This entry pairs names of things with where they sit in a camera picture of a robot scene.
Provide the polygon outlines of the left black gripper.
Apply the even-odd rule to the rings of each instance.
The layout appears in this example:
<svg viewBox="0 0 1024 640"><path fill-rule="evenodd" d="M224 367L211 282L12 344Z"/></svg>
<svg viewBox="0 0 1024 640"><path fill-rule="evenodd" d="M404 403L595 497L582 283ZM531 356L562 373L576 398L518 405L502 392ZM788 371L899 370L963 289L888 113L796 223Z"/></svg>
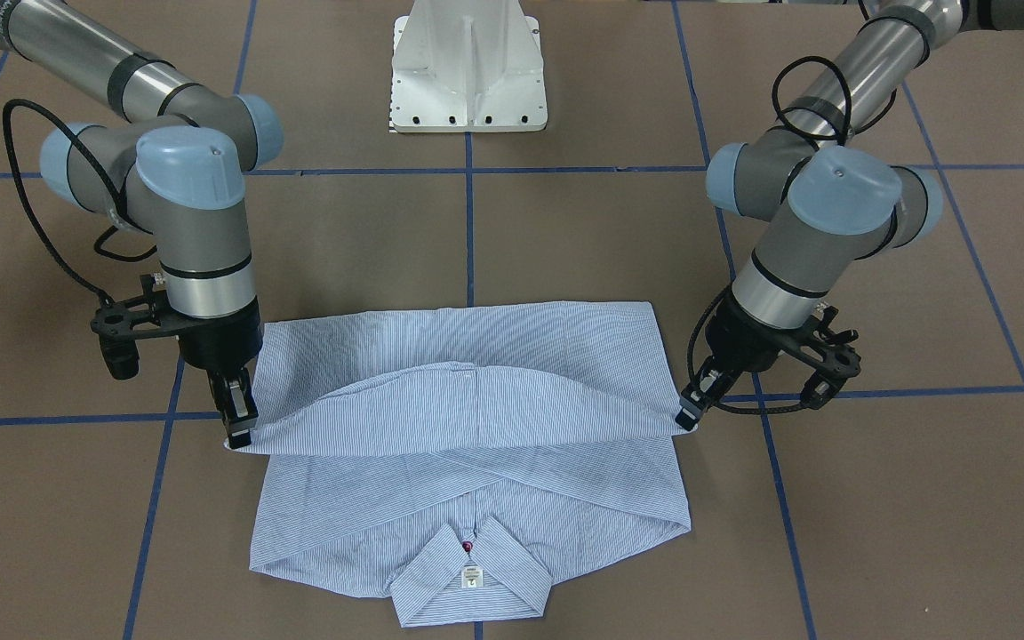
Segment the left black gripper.
<svg viewBox="0 0 1024 640"><path fill-rule="evenodd" d="M680 390L676 424L685 432L694 432L703 414L722 404L741 372L765 372L780 356L772 329L746 316L731 294L719 294L703 336L710 353L698 376Z"/></svg>

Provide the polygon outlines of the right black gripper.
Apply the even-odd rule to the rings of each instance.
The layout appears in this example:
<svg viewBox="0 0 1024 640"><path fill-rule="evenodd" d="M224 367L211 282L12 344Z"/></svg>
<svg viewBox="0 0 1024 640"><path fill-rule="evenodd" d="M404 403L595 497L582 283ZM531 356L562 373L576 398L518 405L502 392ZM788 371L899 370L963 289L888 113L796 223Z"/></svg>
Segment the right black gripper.
<svg viewBox="0 0 1024 640"><path fill-rule="evenodd" d="M263 345L259 302L253 300L223 317L179 315L179 319L183 323L179 333L182 359L208 372L212 401L227 434L228 447L247 446L248 427L259 418L251 373L245 368L256 359Z"/></svg>

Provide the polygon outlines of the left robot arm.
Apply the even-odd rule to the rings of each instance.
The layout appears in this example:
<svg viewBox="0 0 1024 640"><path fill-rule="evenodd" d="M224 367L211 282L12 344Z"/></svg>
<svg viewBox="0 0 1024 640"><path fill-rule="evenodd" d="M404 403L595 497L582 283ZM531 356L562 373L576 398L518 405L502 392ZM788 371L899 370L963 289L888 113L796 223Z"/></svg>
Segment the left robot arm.
<svg viewBox="0 0 1024 640"><path fill-rule="evenodd" d="M850 142L893 105L914 69L971 31L1024 31L1024 1L882 1L836 58L800 59L824 70L787 105L771 96L771 129L711 157L710 202L767 230L692 333L680 428L691 432L743 374L771 369L781 354L812 370L790 411L820 409L858 376L858 335L833 331L826 296L855 260L930 234L943 198L930 174ZM695 362L700 337L710 352Z"/></svg>

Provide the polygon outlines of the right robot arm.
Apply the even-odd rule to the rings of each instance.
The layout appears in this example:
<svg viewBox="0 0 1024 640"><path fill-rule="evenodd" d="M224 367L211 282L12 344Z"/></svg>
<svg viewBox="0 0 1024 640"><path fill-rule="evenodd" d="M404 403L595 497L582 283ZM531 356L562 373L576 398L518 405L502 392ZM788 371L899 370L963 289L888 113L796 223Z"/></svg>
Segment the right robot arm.
<svg viewBox="0 0 1024 640"><path fill-rule="evenodd" d="M150 234L158 275L115 300L96 284L91 319L115 380L139 370L139 340L174 337L207 373L228 446L251 444L259 409L248 364L261 349L244 174L278 158L284 131L257 96L220 96L62 1L0 1L0 50L106 104L125 127L65 123L40 150L46 187L106 216L110 231Z"/></svg>

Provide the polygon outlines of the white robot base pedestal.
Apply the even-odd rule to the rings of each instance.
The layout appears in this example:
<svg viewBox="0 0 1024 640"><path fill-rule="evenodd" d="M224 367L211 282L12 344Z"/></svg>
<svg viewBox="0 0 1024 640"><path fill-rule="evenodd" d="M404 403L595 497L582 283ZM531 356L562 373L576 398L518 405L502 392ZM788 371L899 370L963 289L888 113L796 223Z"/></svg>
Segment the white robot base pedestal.
<svg viewBox="0 0 1024 640"><path fill-rule="evenodd" d="M540 132L540 22L517 1L416 1L393 24L389 127L409 134Z"/></svg>

